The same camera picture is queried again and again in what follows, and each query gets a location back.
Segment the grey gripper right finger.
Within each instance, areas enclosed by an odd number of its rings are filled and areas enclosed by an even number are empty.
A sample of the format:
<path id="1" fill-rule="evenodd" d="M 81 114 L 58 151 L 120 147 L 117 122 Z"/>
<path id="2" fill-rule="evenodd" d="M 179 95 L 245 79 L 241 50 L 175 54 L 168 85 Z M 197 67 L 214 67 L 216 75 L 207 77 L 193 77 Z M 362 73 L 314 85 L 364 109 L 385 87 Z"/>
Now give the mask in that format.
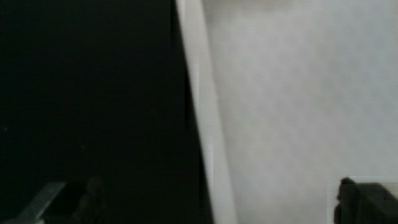
<path id="1" fill-rule="evenodd" d="M 341 179 L 333 224 L 398 224 L 398 198 L 380 183 Z"/>

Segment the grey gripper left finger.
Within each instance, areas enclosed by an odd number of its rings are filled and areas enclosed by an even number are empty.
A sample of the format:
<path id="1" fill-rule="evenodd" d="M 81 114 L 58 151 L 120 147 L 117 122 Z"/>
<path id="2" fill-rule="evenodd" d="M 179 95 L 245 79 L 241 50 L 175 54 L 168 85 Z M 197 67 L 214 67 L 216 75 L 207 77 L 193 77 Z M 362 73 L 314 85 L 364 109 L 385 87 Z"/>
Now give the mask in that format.
<path id="1" fill-rule="evenodd" d="M 10 224 L 106 224 L 101 179 L 49 182 Z"/>

